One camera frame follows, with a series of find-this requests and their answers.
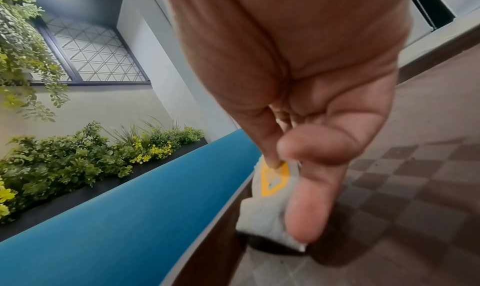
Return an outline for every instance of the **skin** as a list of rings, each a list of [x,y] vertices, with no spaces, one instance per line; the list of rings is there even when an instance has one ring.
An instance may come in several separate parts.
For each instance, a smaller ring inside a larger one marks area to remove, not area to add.
[[[169,0],[191,67],[268,165],[301,162],[285,226],[302,243],[390,113],[409,1]]]

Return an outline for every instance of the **checkered floor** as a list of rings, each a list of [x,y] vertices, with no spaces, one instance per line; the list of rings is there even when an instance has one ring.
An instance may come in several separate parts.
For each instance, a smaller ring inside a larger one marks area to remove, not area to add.
[[[480,135],[363,154],[308,252],[249,248],[230,285],[480,285]]]

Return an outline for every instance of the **yellow logo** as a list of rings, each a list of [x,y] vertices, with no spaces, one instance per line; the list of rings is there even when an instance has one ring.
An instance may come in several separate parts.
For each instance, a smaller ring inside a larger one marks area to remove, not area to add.
[[[270,168],[265,160],[261,163],[261,196],[268,197],[285,187],[290,179],[289,164],[284,162],[279,168]]]

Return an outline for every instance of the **planter box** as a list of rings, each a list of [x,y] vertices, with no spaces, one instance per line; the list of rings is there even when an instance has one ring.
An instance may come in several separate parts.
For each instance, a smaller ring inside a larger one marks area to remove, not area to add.
[[[15,221],[0,225],[0,242],[50,218],[53,218],[54,216],[57,216],[69,209],[72,209],[75,206],[91,200],[115,187],[120,186],[123,183],[139,177],[150,170],[178,159],[179,157],[205,146],[206,144],[207,141],[202,138],[200,141],[181,146],[174,153],[172,153],[172,155],[165,159],[152,160],[143,164],[134,165],[132,173],[129,176],[123,178],[116,176],[108,177],[104,180],[94,183],[93,187],[82,187],[76,191],[64,194],[37,207],[29,209],[16,217]]]

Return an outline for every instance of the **tiled floor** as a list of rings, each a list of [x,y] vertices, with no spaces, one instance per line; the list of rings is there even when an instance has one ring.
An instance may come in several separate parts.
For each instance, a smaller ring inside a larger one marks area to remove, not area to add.
[[[478,61],[480,46],[400,87],[322,239],[305,256],[249,248],[230,285],[480,285]]]

